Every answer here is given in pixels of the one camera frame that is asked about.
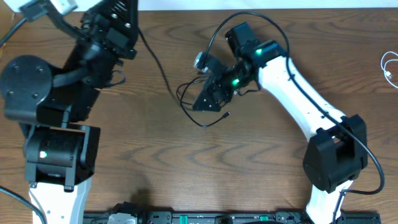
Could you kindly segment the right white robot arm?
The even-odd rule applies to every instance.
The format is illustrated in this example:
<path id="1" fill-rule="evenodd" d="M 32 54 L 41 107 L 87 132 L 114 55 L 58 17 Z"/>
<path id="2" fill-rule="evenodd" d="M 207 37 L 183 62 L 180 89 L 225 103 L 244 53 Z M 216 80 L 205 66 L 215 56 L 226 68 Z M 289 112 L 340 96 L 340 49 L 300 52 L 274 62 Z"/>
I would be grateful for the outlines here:
<path id="1" fill-rule="evenodd" d="M 255 81 L 291 115 L 307 139 L 303 169 L 312 183 L 306 213 L 312 223 L 333 223 L 341 216 L 343 190 L 349 189 L 368 164 L 359 145 L 366 125 L 329 104 L 300 74 L 278 42 L 258 40 L 244 22 L 225 34 L 238 62 L 232 67 L 200 52 L 194 66 L 209 77 L 193 104 L 195 111 L 221 110 L 241 87 Z"/>

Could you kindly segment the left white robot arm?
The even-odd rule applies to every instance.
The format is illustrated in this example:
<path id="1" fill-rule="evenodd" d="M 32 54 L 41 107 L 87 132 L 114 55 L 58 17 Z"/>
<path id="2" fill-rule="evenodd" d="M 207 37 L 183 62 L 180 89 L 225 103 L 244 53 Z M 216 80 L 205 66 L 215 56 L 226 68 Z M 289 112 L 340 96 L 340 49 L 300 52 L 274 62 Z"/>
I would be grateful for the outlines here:
<path id="1" fill-rule="evenodd" d="M 65 16 L 75 1 L 29 1 L 24 22 L 47 16 L 75 40 L 64 66 L 34 55 L 11 60 L 1 73 L 4 114 L 24 135 L 25 179 L 34 223 L 82 223 L 95 172 L 100 128 L 85 120 L 103 88 L 125 60 L 136 56 L 138 3 L 103 0 L 89 8 L 81 26 Z"/>

